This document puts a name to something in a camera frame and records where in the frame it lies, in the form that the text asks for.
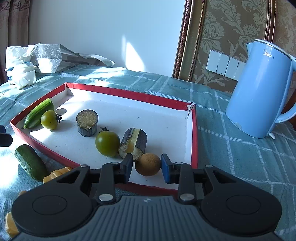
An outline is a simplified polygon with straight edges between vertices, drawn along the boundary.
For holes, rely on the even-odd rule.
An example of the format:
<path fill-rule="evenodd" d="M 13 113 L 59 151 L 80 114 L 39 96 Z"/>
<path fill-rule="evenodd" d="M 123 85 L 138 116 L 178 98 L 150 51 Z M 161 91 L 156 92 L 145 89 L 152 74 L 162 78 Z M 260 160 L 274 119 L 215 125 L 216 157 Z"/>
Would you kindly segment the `red shallow box tray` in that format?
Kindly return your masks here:
<path fill-rule="evenodd" d="M 75 168 L 86 164 L 92 169 L 112 162 L 95 147 L 95 137 L 78 132 L 76 117 L 91 109 L 98 114 L 98 127 L 123 138 L 129 128 L 147 134 L 146 152 L 167 154 L 172 162 L 198 165 L 197 117 L 192 103 L 158 95 L 95 85 L 64 83 L 44 95 L 62 116 L 58 127 L 49 131 L 38 126 L 24 128 L 24 120 L 36 106 L 31 104 L 11 120 L 15 134 L 55 161 Z"/>

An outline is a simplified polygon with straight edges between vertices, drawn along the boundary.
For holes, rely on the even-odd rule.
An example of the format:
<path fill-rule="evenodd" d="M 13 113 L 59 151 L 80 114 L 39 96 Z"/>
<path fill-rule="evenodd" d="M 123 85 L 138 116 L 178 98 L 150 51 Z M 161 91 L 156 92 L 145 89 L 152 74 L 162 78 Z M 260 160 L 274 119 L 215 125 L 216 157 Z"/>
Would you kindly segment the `small cucumber piece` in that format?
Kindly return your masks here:
<path fill-rule="evenodd" d="M 45 99 L 29 112 L 25 118 L 23 128 L 32 129 L 40 125 L 42 115 L 48 110 L 55 110 L 50 98 Z"/>

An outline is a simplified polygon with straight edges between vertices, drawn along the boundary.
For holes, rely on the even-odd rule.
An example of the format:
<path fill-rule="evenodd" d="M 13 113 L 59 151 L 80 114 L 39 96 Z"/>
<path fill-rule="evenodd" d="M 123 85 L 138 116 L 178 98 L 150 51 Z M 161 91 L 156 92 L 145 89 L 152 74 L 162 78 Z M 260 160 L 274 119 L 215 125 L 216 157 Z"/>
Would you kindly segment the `white crumpled plastic bag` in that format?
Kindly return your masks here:
<path fill-rule="evenodd" d="M 6 69 L 9 83 L 19 89 L 36 82 L 37 65 L 33 63 L 33 52 L 37 45 L 10 46 L 6 48 Z"/>

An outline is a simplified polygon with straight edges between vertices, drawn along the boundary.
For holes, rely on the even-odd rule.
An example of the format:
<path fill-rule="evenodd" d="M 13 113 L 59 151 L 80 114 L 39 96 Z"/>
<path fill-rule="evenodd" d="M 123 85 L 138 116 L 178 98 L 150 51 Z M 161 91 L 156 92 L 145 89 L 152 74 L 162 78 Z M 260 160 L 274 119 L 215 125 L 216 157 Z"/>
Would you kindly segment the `yellow jackfruit pod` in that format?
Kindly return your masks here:
<path fill-rule="evenodd" d="M 43 184 L 47 183 L 47 182 L 49 182 L 49 181 L 51 181 L 51 180 L 53 180 L 53 179 L 55 179 L 55 178 L 57 178 L 59 176 L 61 176 L 61 175 L 63 175 L 63 174 L 65 174 L 65 173 L 67 173 L 67 172 L 69 172 L 71 170 L 72 170 L 71 167 L 64 167 L 62 169 L 54 170 L 54 171 L 51 172 L 50 175 L 43 178 Z"/>

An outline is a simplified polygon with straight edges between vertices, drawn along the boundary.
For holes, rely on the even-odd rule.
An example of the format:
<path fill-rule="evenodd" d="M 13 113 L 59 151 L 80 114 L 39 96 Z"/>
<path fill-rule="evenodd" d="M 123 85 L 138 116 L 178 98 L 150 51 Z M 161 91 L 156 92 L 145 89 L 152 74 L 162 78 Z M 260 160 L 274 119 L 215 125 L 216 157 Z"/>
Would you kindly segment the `teal plaid bedspread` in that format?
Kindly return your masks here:
<path fill-rule="evenodd" d="M 39 74 L 24 89 L 1 86 L 1 125 L 13 133 L 10 120 L 47 92 L 77 82 L 143 92 L 196 104 L 198 163 L 214 165 L 273 194 L 282 205 L 276 234 L 295 240 L 295 130 L 289 122 L 274 128 L 274 138 L 253 138 L 225 114 L 230 95 L 208 86 L 121 67 L 78 66 L 64 73 Z"/>

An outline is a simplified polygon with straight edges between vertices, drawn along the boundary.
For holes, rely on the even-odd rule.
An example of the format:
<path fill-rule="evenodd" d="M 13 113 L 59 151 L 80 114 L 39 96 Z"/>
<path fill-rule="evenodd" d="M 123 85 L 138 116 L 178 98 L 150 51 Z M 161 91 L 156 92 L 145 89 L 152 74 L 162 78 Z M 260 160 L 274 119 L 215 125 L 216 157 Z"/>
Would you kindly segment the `green tomato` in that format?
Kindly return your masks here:
<path fill-rule="evenodd" d="M 61 119 L 62 116 L 54 110 L 48 110 L 41 116 L 41 125 L 48 130 L 55 130 Z"/>
<path fill-rule="evenodd" d="M 95 145 L 100 154 L 107 157 L 115 157 L 120 146 L 119 136 L 106 127 L 101 127 L 99 134 L 96 136 Z"/>

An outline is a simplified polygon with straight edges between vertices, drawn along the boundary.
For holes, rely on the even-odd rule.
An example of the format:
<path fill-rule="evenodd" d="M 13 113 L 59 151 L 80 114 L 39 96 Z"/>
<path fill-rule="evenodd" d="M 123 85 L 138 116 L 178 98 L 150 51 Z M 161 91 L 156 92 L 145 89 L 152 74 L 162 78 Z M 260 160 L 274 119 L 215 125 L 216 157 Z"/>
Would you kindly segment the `brown kiwi fruit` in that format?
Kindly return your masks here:
<path fill-rule="evenodd" d="M 153 176 L 160 170 L 161 160 L 153 153 L 145 153 L 135 162 L 134 166 L 139 174 Z"/>

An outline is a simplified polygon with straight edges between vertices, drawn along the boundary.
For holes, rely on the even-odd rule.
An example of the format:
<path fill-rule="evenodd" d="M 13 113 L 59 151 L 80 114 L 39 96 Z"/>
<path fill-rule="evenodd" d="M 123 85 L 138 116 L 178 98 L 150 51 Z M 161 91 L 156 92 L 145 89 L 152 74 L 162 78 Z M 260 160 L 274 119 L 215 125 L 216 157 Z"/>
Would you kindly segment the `ornate wooden wall frame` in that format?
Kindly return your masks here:
<path fill-rule="evenodd" d="M 211 50 L 247 60 L 247 43 L 272 42 L 275 1 L 186 1 L 173 77 L 233 92 L 236 81 L 206 70 Z"/>

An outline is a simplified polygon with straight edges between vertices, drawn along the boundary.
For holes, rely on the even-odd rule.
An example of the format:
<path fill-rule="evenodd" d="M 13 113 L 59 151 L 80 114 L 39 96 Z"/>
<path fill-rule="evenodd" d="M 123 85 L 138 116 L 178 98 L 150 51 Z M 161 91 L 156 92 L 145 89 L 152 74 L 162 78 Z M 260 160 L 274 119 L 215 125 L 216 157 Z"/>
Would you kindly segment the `silver patterned gift bag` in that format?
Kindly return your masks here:
<path fill-rule="evenodd" d="M 27 53 L 40 73 L 59 73 L 78 65 L 112 67 L 114 62 L 97 54 L 75 53 L 60 44 L 29 45 Z"/>

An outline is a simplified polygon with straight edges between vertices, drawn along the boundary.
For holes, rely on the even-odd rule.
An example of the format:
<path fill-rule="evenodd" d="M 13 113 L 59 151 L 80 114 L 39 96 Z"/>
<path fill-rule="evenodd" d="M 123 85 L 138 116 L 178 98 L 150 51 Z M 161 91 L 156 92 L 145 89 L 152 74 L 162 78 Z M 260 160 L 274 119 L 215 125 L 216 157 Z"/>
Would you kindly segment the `white wall switch panel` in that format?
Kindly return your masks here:
<path fill-rule="evenodd" d="M 246 63 L 223 53 L 210 50 L 206 70 L 238 81 Z"/>

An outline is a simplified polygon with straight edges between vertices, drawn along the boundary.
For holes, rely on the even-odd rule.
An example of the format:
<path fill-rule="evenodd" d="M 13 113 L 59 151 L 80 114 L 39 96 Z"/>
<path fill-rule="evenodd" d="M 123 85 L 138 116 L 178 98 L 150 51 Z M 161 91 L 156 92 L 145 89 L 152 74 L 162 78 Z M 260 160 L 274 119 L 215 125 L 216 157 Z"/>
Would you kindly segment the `blue electric kettle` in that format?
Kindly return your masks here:
<path fill-rule="evenodd" d="M 235 126 L 252 137 L 273 137 L 275 124 L 295 116 L 295 106 L 282 112 L 295 72 L 295 57 L 260 39 L 248 43 L 247 50 L 248 59 L 226 114 Z"/>

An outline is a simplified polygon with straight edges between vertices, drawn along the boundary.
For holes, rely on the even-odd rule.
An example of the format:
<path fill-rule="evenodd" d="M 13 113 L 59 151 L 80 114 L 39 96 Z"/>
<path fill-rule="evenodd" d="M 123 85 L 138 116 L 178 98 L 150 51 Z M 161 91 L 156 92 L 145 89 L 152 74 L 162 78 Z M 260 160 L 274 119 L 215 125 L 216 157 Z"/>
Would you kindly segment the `large cut cucumber piece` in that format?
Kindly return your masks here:
<path fill-rule="evenodd" d="M 29 145 L 20 145 L 15 150 L 15 157 L 24 171 L 34 180 L 43 182 L 49 172 L 35 150 Z"/>

